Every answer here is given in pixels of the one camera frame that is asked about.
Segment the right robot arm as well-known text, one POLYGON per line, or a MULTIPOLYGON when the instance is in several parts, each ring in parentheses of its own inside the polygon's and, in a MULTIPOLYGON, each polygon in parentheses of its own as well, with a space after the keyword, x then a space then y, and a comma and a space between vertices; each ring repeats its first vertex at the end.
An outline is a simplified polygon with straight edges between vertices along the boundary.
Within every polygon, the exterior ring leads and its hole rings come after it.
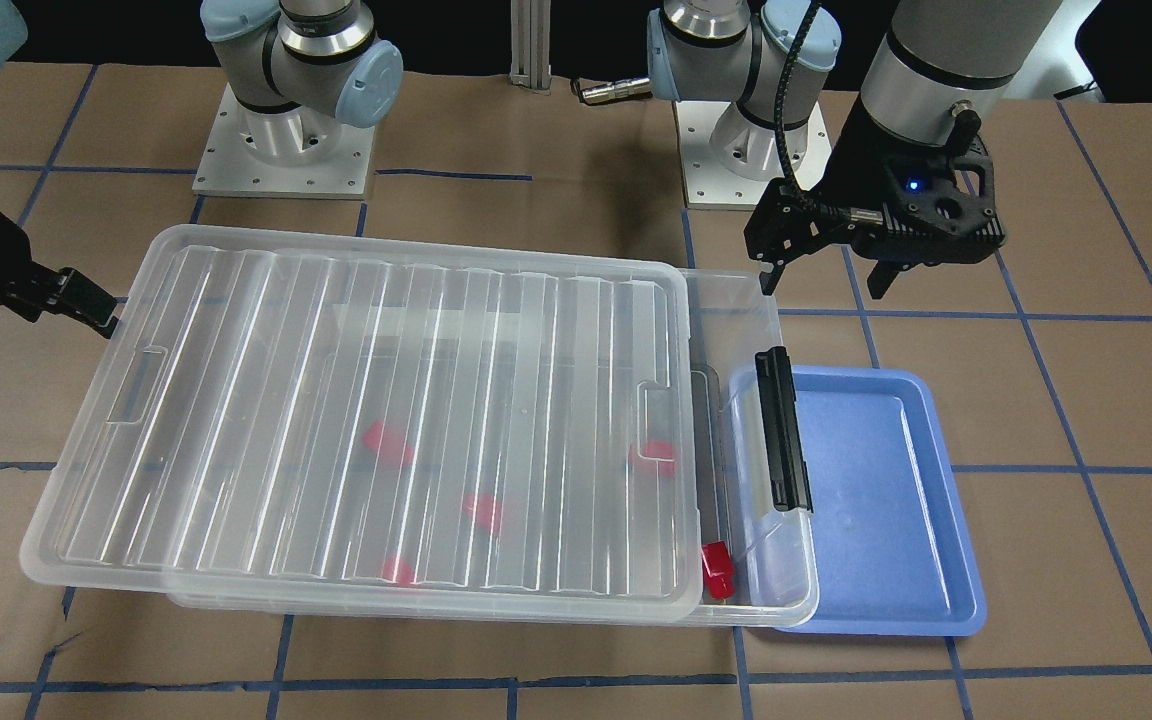
MULTIPOLYGON (((205 1, 200 22, 248 118, 311 111, 338 126, 374 127, 397 99, 403 58, 380 38, 361 1, 205 1)), ((26 18, 0 1, 0 68, 28 37, 26 18)), ((63 314, 103 338, 116 329, 116 300, 78 270, 50 270, 0 211, 0 306, 26 323, 63 314)))

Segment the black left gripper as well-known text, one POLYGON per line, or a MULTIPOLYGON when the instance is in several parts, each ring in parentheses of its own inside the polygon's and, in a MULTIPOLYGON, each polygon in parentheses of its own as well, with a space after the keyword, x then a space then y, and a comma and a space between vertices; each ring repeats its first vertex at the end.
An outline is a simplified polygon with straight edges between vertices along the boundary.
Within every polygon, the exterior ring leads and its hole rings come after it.
POLYGON ((946 142, 910 141, 851 109, 812 190, 794 174, 772 179, 744 227, 763 295, 776 291, 788 264, 829 245, 874 262, 872 300, 915 265, 946 263, 947 232, 933 206, 947 185, 946 142))

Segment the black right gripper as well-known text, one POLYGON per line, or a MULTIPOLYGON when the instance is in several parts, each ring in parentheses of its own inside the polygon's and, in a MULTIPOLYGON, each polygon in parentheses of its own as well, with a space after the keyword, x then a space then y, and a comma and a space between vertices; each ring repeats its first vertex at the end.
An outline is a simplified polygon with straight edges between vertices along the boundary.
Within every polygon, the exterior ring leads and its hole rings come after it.
POLYGON ((37 323, 44 313, 69 316, 105 340, 118 324, 116 300, 78 270, 50 270, 32 259, 26 232, 0 213, 0 306, 37 323))

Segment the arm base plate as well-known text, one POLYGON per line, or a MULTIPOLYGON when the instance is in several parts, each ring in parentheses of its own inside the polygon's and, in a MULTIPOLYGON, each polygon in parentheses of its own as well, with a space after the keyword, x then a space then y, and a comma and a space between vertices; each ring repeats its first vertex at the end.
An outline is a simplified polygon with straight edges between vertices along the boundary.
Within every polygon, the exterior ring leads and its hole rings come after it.
MULTIPOLYGON (((773 132, 742 118, 733 103, 685 101, 673 109, 687 209, 755 209, 771 179, 782 176, 773 132)), ((787 132, 786 147, 799 187, 810 190, 832 154, 820 104, 805 126, 787 132)))
POLYGON ((205 197, 364 200, 376 128, 343 126, 310 108, 262 114, 223 88, 192 191, 205 197))

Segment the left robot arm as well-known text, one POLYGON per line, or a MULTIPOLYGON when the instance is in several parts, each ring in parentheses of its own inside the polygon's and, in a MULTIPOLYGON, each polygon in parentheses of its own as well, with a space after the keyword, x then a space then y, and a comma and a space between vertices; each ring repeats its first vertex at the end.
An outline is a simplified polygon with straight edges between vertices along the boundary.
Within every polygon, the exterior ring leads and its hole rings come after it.
POLYGON ((761 291, 787 265, 842 245, 869 259, 882 300, 916 266, 982 263, 1005 247, 995 165, 980 136, 1059 9, 1056 1, 897 1, 823 177, 791 167, 806 126, 846 55, 827 1, 664 1, 646 18, 652 92, 732 103, 772 138, 772 176, 745 225, 761 291))

